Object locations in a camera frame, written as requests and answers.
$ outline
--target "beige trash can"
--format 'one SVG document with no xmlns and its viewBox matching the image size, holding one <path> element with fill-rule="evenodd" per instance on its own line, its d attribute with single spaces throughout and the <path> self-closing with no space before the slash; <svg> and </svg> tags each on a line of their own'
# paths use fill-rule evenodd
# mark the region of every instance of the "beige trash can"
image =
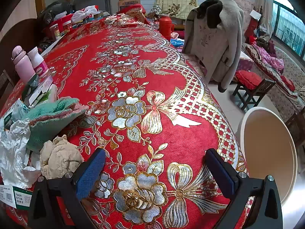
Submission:
<svg viewBox="0 0 305 229">
<path fill-rule="evenodd" d="M 264 179 L 272 175 L 283 205 L 297 174 L 295 146 L 283 121 L 269 109 L 251 108 L 240 121 L 236 138 L 249 176 Z"/>
</svg>

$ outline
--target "green towel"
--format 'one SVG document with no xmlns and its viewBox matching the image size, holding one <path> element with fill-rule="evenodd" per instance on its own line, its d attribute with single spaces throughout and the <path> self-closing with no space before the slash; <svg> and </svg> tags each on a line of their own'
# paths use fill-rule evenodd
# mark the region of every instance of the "green towel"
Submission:
<svg viewBox="0 0 305 229">
<path fill-rule="evenodd" d="M 75 118 L 85 113 L 88 106 L 79 99 L 62 97 L 56 102 L 39 104 L 22 117 L 30 119 L 31 136 L 26 147 L 39 152 L 44 142 L 53 138 Z"/>
</svg>

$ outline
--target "window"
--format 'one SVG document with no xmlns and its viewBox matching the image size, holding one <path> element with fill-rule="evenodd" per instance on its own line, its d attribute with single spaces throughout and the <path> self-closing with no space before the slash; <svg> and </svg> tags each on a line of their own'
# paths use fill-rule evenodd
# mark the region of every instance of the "window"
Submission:
<svg viewBox="0 0 305 229">
<path fill-rule="evenodd" d="M 305 60 L 305 25 L 288 0 L 273 0 L 272 36 Z"/>
</svg>

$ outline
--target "pink thermos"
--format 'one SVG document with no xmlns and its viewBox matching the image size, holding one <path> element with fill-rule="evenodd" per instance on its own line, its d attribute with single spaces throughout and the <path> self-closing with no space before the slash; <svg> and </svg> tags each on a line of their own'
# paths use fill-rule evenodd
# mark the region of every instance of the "pink thermos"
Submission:
<svg viewBox="0 0 305 229">
<path fill-rule="evenodd" d="M 21 81 L 26 84 L 34 76 L 35 71 L 29 57 L 21 46 L 18 45 L 14 48 L 12 60 Z"/>
</svg>

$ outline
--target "pink label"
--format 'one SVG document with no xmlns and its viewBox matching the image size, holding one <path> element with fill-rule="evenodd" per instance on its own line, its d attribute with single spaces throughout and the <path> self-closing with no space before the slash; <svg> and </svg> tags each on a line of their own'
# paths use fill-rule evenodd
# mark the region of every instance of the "pink label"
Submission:
<svg viewBox="0 0 305 229">
<path fill-rule="evenodd" d="M 43 73 L 46 72 L 46 70 L 48 69 L 45 61 L 42 61 L 39 65 L 37 65 L 35 68 L 34 68 L 34 71 L 36 72 L 36 74 L 38 76 L 41 76 Z"/>
</svg>

